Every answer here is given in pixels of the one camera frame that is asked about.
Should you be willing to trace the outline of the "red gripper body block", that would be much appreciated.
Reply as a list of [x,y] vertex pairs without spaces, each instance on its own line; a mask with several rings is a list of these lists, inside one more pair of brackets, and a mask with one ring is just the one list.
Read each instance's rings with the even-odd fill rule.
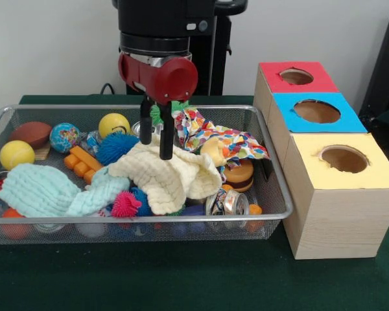
[[185,102],[195,92],[198,71],[186,57],[149,58],[120,54],[118,68],[121,78],[135,91],[144,92],[158,104]]

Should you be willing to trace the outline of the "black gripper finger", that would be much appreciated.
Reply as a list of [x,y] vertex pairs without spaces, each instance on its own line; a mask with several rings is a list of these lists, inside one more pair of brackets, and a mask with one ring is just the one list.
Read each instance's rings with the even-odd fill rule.
[[140,105],[140,132],[139,139],[142,144],[148,145],[152,140],[152,117],[150,116],[153,101],[145,95]]
[[160,117],[163,121],[163,129],[160,137],[159,156],[162,160],[172,158],[174,143],[174,119],[172,117],[172,103],[169,102],[159,107]]

